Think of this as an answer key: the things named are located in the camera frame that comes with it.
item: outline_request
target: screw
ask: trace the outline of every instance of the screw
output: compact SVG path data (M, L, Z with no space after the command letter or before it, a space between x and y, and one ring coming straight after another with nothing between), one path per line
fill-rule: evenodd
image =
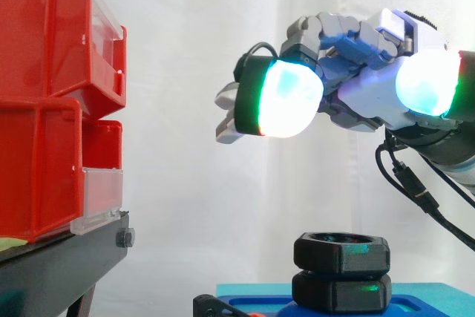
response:
M119 235L118 245L121 248L131 248L134 246L134 242L135 242L134 228L125 228L118 235Z
M216 313L214 313L213 309L210 308L209 310L205 311L204 317L215 317L215 316L216 316Z

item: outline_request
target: yellow object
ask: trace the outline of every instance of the yellow object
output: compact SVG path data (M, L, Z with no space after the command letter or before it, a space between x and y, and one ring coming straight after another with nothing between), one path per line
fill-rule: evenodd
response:
M13 248L14 246L25 245L26 243L27 241L23 241L22 239L0 238L0 252L3 252L9 248Z

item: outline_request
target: white curtain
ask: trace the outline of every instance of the white curtain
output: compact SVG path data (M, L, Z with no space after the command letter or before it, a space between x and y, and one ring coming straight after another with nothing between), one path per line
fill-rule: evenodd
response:
M364 19L383 7L427 16L456 48L474 50L474 0L106 0L128 28L124 209L137 240L97 285L92 316L191 316L219 283L290 282L293 241L305 231L380 235L393 281L440 281L475 293L475 254L387 184L377 134L318 115L288 140L214 142L224 113L213 99L258 41L279 48L302 15ZM475 212L425 167L452 221L475 235Z

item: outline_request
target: blue platform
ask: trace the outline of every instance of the blue platform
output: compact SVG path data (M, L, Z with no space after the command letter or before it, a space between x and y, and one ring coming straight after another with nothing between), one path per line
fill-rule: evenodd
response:
M278 317L327 316L299 306L285 307L292 300L291 293L290 284L223 284L217 287L218 297L247 313L262 313L266 317L274 317L278 311L281 311ZM470 317L475 316L475 297L446 284L393 284L391 305L380 316Z

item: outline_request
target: stacked hex nuts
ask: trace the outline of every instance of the stacked hex nuts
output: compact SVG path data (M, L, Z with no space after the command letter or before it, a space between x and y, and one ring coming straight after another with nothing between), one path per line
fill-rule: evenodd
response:
M390 249L383 238L304 233L294 244L292 297L323 313L380 313L391 300Z

